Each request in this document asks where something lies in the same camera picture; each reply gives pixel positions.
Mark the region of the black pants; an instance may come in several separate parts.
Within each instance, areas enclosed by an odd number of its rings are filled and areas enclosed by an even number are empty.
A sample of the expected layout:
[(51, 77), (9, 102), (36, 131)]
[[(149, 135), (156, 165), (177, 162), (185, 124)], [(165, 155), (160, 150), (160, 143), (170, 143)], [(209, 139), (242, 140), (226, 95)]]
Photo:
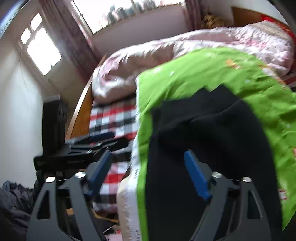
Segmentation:
[(152, 110), (149, 240), (280, 240), (273, 155), (260, 121), (224, 85)]

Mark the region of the plaid bed sheet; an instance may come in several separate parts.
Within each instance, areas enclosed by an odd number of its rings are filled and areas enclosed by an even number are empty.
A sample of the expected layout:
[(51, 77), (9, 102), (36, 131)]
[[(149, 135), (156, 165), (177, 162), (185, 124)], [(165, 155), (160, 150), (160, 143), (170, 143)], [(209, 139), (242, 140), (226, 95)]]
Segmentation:
[(117, 213), (118, 187), (130, 166), (132, 143), (138, 130), (135, 123), (135, 102), (136, 97), (132, 95), (109, 105), (93, 103), (89, 132), (114, 134), (112, 142), (107, 145), (107, 149), (113, 154), (112, 165), (100, 194), (93, 199), (93, 208), (98, 213)]

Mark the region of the dark clothes pile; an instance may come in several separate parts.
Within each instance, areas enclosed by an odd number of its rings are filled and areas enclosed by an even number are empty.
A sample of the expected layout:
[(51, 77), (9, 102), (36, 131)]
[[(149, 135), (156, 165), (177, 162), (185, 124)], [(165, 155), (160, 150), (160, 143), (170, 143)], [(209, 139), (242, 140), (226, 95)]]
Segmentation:
[(1, 188), (1, 240), (26, 240), (31, 214), (41, 190), (6, 181)]

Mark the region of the pink curtain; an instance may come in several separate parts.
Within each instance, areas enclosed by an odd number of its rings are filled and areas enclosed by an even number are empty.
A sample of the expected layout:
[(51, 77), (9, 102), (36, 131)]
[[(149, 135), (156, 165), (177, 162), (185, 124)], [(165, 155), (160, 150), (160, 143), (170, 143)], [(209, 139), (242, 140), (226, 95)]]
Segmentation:
[(99, 63), (90, 40), (65, 1), (39, 1), (51, 34), (62, 53), (74, 64), (84, 80), (88, 80)]

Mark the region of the window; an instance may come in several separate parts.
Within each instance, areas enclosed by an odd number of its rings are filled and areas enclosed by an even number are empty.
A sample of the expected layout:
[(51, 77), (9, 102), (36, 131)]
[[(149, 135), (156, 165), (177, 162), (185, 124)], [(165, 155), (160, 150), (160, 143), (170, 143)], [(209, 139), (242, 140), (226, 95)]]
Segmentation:
[(70, 1), (74, 12), (86, 26), (86, 28), (95, 34), (118, 21), (136, 16), (147, 11), (162, 8), (165, 6), (185, 6), (185, 1), (88, 1), (73, 0)]

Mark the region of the green cartoon bed sheet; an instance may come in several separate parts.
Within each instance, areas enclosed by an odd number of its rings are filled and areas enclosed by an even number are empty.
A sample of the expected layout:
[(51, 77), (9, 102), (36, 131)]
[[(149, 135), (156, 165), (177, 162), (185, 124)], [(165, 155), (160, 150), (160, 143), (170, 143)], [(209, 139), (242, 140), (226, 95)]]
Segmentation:
[(295, 94), (201, 49), (137, 81), (132, 240), (295, 240)]

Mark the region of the tiger print plush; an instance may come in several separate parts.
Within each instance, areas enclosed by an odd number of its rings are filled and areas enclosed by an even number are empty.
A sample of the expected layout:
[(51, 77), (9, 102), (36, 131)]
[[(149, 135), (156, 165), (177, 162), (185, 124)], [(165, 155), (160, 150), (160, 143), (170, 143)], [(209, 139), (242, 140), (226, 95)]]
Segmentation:
[(215, 15), (205, 15), (202, 20), (203, 29), (214, 29), (217, 27), (232, 27), (233, 23), (230, 20)]

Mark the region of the pink floral quilt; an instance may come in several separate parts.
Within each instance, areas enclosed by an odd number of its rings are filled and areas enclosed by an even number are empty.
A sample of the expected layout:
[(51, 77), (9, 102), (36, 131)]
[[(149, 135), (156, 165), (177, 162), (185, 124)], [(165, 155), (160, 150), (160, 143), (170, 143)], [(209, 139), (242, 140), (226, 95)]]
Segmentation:
[(229, 47), (252, 54), (279, 76), (292, 68), (295, 43), (277, 24), (262, 21), (244, 27), (196, 30), (120, 49), (96, 67), (92, 95), (98, 104), (110, 104), (136, 91), (137, 76), (202, 48)]

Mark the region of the left wooden headboard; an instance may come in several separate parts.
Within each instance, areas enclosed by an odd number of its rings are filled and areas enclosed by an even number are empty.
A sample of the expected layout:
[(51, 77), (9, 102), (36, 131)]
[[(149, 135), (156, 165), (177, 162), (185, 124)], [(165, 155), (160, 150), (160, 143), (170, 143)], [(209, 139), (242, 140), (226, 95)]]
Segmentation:
[(253, 23), (258, 23), (258, 22), (263, 21), (261, 19), (261, 14), (263, 14), (263, 13), (253, 11), (250, 9), (239, 8), (236, 6), (232, 6), (231, 10), (232, 10), (232, 14), (233, 14), (233, 20), (234, 20), (235, 27), (243, 27), (248, 24), (253, 24)]

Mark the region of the red embroidered pillow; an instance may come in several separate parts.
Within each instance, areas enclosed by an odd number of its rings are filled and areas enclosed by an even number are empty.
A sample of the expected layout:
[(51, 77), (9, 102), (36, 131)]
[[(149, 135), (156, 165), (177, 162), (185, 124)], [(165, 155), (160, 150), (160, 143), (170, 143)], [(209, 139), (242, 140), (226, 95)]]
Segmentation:
[(278, 25), (280, 28), (282, 28), (284, 31), (286, 31), (288, 34), (292, 35), (293, 34), (293, 31), (291, 30), (291, 28), (287, 25), (287, 24), (284, 24), (283, 22), (279, 21), (279, 20), (276, 20), (275, 18), (273, 17), (270, 17), (268, 15), (264, 15), (264, 14), (261, 14), (261, 19), (263, 21), (270, 21), (272, 23), (275, 23), (276, 25)]

